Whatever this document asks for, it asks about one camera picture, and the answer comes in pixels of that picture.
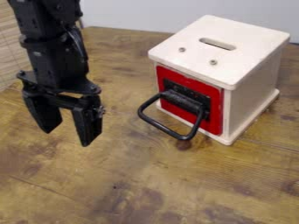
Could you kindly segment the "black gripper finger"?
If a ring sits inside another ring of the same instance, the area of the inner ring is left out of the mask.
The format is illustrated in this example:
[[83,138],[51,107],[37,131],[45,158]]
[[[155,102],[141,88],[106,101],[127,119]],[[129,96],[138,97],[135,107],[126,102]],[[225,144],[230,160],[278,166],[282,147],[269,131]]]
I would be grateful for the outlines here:
[[75,107],[71,113],[81,144],[87,147],[102,134],[105,107],[95,105],[90,108]]
[[51,133],[62,124],[59,97],[51,94],[23,92],[23,100],[41,129]]

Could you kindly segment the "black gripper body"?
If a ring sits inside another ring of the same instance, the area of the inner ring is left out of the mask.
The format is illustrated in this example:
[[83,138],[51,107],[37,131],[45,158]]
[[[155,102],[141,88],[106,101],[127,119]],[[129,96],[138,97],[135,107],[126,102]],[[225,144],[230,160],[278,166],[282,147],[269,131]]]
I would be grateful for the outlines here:
[[58,36],[34,38],[21,36],[33,70],[21,72],[23,92],[59,97],[61,108],[102,106],[101,87],[89,79],[90,57],[81,30],[69,27]]

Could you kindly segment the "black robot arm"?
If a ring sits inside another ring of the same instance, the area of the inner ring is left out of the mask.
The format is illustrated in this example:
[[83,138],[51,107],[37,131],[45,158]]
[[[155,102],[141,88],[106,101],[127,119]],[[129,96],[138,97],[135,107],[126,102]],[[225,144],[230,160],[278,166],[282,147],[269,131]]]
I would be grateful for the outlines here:
[[41,129],[62,124],[62,110],[73,113],[81,143],[102,134],[101,87],[89,80],[90,63],[77,22],[81,0],[7,0],[21,28],[21,45],[33,64],[18,73],[23,100]]

